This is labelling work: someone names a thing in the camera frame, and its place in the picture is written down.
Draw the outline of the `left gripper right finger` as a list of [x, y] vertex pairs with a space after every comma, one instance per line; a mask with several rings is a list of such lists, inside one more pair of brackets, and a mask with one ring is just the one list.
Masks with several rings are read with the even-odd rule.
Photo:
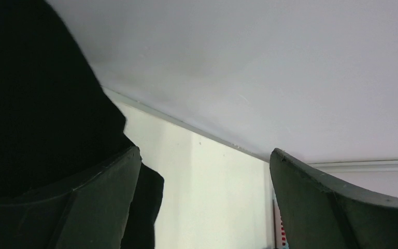
[[398, 197], [272, 151], [270, 175], [291, 248], [398, 248]]

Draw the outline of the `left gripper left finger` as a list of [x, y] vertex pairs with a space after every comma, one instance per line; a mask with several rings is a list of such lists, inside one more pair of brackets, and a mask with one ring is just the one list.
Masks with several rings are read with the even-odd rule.
[[119, 248], [141, 166], [132, 147], [15, 198], [0, 199], [0, 248]]

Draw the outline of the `black t-shirt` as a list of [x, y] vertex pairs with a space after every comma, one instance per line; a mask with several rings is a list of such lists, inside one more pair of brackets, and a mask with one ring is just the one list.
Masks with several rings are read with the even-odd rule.
[[[125, 126], [54, 9], [46, 1], [0, 1], [0, 199], [137, 147]], [[163, 187], [141, 159], [119, 248], [155, 247]]]

